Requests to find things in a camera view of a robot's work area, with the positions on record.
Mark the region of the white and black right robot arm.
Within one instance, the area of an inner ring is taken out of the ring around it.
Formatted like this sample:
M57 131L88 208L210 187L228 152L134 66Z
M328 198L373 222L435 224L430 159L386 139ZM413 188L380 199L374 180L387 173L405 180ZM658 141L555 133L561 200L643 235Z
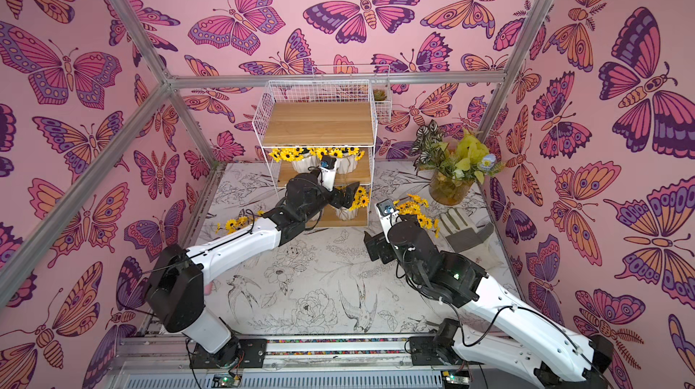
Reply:
M446 361L490 365L537 388L608 388L613 344L586 337L532 309L469 258L439 250L412 215L380 220L364 236L371 260L396 262L421 297L449 307L441 323Z

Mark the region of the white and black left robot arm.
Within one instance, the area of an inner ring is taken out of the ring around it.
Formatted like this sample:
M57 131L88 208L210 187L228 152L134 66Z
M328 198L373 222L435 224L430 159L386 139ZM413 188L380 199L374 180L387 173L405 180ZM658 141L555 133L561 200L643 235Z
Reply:
M320 218L326 207L351 208L360 183L337 187L335 175L324 166L298 174L287 183L278 204L254 215L250 225L207 244L164 249L151 271L145 300L165 331L191 339L215 367L240 364L241 341L207 308L206 286L240 263L308 231L307 223Z

